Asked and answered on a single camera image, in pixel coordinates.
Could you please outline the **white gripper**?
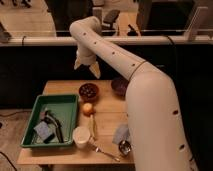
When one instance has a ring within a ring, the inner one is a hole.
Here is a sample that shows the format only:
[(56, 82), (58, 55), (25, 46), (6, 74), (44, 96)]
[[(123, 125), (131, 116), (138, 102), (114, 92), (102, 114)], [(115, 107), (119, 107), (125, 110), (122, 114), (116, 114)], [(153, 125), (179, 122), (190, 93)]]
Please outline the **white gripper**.
[(88, 49), (84, 45), (78, 43), (74, 70), (78, 69), (81, 66), (81, 64), (91, 65), (89, 67), (89, 70), (93, 73), (93, 75), (97, 79), (99, 79), (101, 77), (99, 64), (98, 64), (98, 62), (96, 62), (96, 55), (90, 49)]

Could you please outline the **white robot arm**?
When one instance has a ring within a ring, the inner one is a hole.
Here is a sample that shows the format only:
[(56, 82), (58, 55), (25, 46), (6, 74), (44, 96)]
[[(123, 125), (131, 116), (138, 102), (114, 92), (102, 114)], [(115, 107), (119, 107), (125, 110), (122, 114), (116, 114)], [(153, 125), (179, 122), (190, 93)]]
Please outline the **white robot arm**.
[(136, 171), (199, 171), (186, 140), (172, 79), (157, 67), (100, 36), (92, 16), (70, 25), (77, 41), (76, 66), (100, 76), (101, 58), (129, 81), (125, 99)]

